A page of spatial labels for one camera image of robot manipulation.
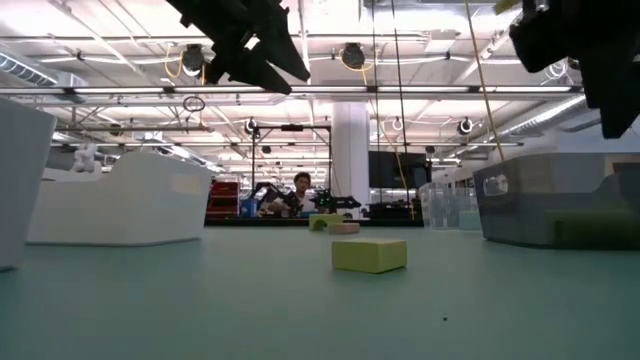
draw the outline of desk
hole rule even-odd
[[[28,246],[0,274],[0,359],[637,359],[640,253],[363,228],[409,265],[335,271],[305,228],[148,248]]]

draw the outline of man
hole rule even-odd
[[[298,198],[298,202],[302,205],[301,212],[313,212],[317,211],[316,204],[311,201],[311,196],[307,195],[307,190],[311,187],[311,175],[306,172],[298,173],[293,178],[293,183],[296,186],[294,195]],[[282,217],[289,217],[289,206],[282,202],[282,199],[275,199],[272,202],[265,201],[262,203],[261,208],[264,210],[273,211],[275,213],[281,213]]]

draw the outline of yellow foam block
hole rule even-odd
[[[337,214],[311,214],[309,216],[309,230],[324,230],[329,224],[342,224],[344,218]]]
[[[329,234],[357,234],[360,232],[360,224],[355,223],[335,223],[327,225],[327,232]]]
[[[333,267],[379,274],[407,266],[407,242],[387,239],[352,239],[331,245]]]

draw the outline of translucent plastic bin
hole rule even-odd
[[[425,184],[418,194],[426,228],[457,229],[461,212],[478,211],[476,193],[471,188],[452,189],[442,184]]]

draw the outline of black cable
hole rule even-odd
[[[371,2],[371,23],[373,24],[373,86],[376,88],[375,96],[376,96],[376,107],[374,110],[376,114],[376,134],[378,136],[378,153],[376,154],[376,167],[378,168],[378,195],[380,198],[380,203],[382,203],[382,173],[380,166],[380,114],[378,112],[378,105],[380,98],[378,96],[378,66],[377,66],[377,52],[376,52],[376,2]]]
[[[393,21],[395,22],[396,20],[395,0],[391,0],[391,15],[393,17]],[[400,89],[400,115],[402,115],[402,137],[404,139],[403,141],[404,155],[405,155],[405,158],[408,158],[409,148],[407,146],[407,130],[406,130],[407,127],[405,126],[405,121],[404,121],[404,93],[402,91],[402,75],[400,72],[400,46],[398,45],[398,27],[395,25],[395,23],[393,25],[393,35],[396,43],[396,60],[398,61],[398,88]],[[403,168],[402,161],[400,161],[400,171],[403,171],[402,168]],[[413,206],[411,205],[411,198],[409,197],[409,184],[405,184],[405,190],[407,191],[407,205],[409,206],[409,209],[413,211]]]

